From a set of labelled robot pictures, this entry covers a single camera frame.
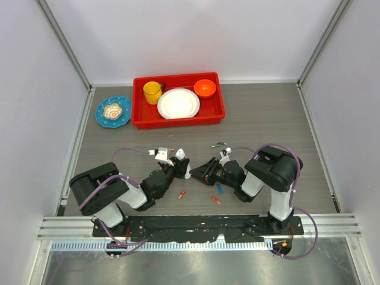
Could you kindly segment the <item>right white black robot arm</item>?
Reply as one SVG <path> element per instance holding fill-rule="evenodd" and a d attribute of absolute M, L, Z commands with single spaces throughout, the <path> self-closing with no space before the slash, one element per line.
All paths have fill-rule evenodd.
<path fill-rule="evenodd" d="M 240 167 L 236 160 L 230 159 L 233 150 L 222 149 L 220 158 L 213 157 L 190 170 L 191 176 L 205 185 L 220 183 L 231 187 L 242 202 L 252 202 L 263 187 L 269 187 L 271 205 L 265 219 L 266 228 L 277 235 L 284 233 L 294 215 L 293 196 L 303 161 L 284 145 L 264 144 Z"/>

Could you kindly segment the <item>white remote control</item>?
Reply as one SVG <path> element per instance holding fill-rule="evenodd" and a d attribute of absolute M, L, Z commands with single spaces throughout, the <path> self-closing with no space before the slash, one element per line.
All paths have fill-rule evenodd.
<path fill-rule="evenodd" d="M 180 161 L 183 161 L 183 160 L 186 159 L 186 154 L 185 154 L 185 152 L 184 152 L 184 150 L 182 148 L 180 148 L 176 152 L 175 156 Z M 191 167 L 190 167 L 190 164 L 188 163 L 187 164 L 187 168 L 186 168 L 186 173 L 185 173 L 185 176 L 184 176 L 185 179 L 189 179 L 191 177 L 190 170 L 191 170 Z"/>

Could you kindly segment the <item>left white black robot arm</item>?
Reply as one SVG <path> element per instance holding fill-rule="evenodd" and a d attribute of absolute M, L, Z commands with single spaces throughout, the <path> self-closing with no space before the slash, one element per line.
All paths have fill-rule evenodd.
<path fill-rule="evenodd" d="M 119 237 L 126 231 L 126 221 L 116 201 L 136 211 L 148 210 L 163 198 L 175 178 L 189 177 L 189 162 L 187 157 L 172 157 L 139 184 L 133 184 L 116 164 L 109 162 L 74 176 L 69 187 L 81 214 L 98 218 L 112 236 Z"/>

